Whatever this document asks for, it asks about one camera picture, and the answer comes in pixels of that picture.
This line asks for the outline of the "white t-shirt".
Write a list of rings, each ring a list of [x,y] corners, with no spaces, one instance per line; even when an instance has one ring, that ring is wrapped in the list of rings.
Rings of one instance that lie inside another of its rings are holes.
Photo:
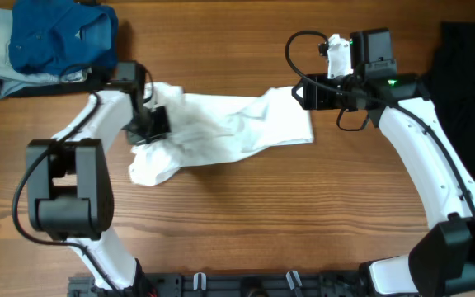
[[[291,87],[273,87],[259,97],[185,93],[165,82],[152,89],[171,132],[131,149],[129,177],[136,185],[156,186],[183,167],[233,163],[269,147],[314,141],[311,116]]]

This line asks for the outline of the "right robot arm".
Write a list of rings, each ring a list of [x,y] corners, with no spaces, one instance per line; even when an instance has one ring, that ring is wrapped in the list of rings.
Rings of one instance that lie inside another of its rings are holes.
[[[399,73],[388,29],[324,35],[328,70],[301,73],[292,95],[305,110],[365,111],[414,183],[428,233],[406,255],[322,274],[326,296],[452,296],[475,291],[475,181],[447,138],[430,94]]]

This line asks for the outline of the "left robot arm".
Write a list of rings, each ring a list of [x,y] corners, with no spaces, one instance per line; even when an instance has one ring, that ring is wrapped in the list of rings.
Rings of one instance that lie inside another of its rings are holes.
[[[70,125],[27,145],[26,171],[12,200],[14,226],[33,243],[77,253],[92,274],[88,295],[158,293],[111,225],[114,195],[106,164],[121,131],[132,145],[167,137],[167,111],[156,100],[151,73],[136,61],[120,62],[90,91]]]

